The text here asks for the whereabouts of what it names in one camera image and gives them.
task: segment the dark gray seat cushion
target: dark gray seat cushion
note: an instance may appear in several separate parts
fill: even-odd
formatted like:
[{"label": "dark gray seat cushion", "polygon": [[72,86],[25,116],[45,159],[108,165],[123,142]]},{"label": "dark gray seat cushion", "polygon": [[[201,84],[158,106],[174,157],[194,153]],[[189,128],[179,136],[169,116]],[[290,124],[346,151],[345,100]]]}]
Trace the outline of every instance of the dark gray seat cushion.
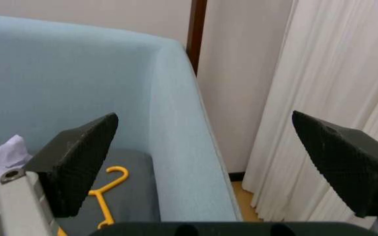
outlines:
[{"label": "dark gray seat cushion", "polygon": [[[134,150],[110,150],[92,189],[100,188],[121,176],[121,172],[106,173],[106,169],[111,166],[123,166],[129,171],[129,177],[123,183],[103,194],[115,222],[160,221],[151,157]],[[88,235],[103,220],[97,199],[87,196],[77,216],[58,218],[57,222],[68,235]]]}]

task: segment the black textured gripper pad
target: black textured gripper pad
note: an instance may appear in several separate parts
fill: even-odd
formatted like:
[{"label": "black textured gripper pad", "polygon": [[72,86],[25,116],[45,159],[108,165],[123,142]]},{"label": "black textured gripper pad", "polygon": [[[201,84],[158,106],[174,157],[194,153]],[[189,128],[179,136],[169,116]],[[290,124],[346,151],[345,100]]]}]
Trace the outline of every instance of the black textured gripper pad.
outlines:
[{"label": "black textured gripper pad", "polygon": [[55,217],[75,216],[118,127],[111,113],[54,137],[25,166],[36,172]]},{"label": "black textured gripper pad", "polygon": [[356,216],[378,215],[378,141],[298,111],[292,121],[314,165]]}]

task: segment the dark baseboard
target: dark baseboard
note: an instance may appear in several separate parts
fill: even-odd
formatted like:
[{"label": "dark baseboard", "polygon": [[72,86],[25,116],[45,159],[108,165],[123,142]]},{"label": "dark baseboard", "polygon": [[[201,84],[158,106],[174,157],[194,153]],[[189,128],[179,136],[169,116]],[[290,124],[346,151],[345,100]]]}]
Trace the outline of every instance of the dark baseboard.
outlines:
[{"label": "dark baseboard", "polygon": [[228,176],[230,177],[231,182],[242,181],[243,177],[245,176],[245,172],[229,173]]}]

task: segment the white curtain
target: white curtain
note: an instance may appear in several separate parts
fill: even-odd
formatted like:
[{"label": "white curtain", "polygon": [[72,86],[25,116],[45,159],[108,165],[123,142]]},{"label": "white curtain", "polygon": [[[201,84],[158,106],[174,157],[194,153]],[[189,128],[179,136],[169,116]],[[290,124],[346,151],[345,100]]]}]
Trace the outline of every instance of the white curtain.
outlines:
[{"label": "white curtain", "polygon": [[243,188],[272,221],[364,227],[317,172],[291,122],[299,110],[378,140],[378,0],[299,0],[293,10]]}]

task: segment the wooden floor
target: wooden floor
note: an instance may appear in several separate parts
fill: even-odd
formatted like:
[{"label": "wooden floor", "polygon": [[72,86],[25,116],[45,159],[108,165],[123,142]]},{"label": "wooden floor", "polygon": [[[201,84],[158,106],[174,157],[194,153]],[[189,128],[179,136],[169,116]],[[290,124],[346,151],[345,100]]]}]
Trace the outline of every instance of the wooden floor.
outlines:
[{"label": "wooden floor", "polygon": [[258,218],[254,208],[250,205],[253,194],[243,190],[241,181],[231,182],[231,185],[233,185],[234,195],[236,195],[243,219],[250,222],[262,222],[262,220]]}]

